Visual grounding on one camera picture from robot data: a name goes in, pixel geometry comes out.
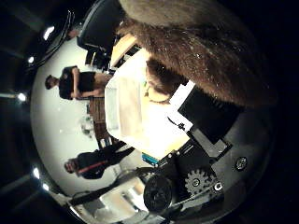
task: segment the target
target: white wall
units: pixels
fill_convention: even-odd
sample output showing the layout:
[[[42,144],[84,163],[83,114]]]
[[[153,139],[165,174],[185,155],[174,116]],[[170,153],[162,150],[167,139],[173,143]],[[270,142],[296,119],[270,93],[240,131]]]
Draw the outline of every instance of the white wall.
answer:
[[[66,66],[77,65],[80,71],[92,70],[84,65],[86,53],[77,46],[76,39],[65,42],[38,69],[31,99],[31,123],[39,156],[51,177],[69,195],[105,187],[115,178],[112,168],[107,169],[100,180],[85,180],[68,174],[63,167],[68,159],[98,146],[95,138],[91,140],[81,133],[78,123],[86,114],[86,102],[61,99],[58,88],[47,91],[44,82],[49,74],[59,77]]]

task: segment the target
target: fur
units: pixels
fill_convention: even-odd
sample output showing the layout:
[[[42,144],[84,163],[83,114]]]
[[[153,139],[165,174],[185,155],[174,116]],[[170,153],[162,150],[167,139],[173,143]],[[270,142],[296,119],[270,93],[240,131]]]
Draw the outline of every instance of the fur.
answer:
[[[173,95],[180,84],[187,84],[187,79],[178,73],[164,67],[160,62],[149,59],[147,61],[147,80],[157,92]]]
[[[134,20],[127,18],[119,33],[134,35],[166,69],[224,102],[247,107],[276,103],[276,91],[266,78],[265,59],[253,38],[240,28],[240,22],[229,25],[234,17],[226,10],[219,16],[219,9],[208,4],[214,1],[120,1]]]

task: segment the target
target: table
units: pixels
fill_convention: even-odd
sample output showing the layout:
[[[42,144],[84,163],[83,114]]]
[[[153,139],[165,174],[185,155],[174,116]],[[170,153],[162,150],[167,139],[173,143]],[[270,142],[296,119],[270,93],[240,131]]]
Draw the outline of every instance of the table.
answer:
[[[132,35],[123,36],[113,47],[110,67],[114,67],[122,56],[136,44],[136,38]]]
[[[90,100],[90,114],[93,117],[93,130],[96,140],[110,137],[107,131],[105,119],[105,99],[92,98]]]

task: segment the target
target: black shirt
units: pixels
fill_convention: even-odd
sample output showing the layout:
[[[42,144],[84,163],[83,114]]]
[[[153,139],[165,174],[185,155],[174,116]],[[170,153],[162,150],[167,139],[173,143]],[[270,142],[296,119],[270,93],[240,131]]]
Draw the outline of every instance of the black shirt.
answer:
[[[59,79],[59,95],[66,100],[72,100],[74,91],[74,76],[72,69],[76,66],[65,67]],[[78,81],[79,91],[93,91],[95,72],[81,72]]]
[[[105,169],[109,166],[108,160],[110,157],[111,155],[102,150],[80,153],[77,157],[77,175],[81,175],[86,179],[101,178]]]

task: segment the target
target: black plastic part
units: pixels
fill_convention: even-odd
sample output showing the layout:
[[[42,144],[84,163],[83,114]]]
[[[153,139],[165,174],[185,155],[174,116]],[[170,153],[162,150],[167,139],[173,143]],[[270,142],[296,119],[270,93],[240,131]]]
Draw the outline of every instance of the black plastic part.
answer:
[[[173,185],[162,175],[153,176],[144,189],[144,204],[151,213],[160,214],[173,200]]]
[[[193,129],[199,129],[215,144],[231,129],[241,110],[194,88],[178,112],[193,123]]]

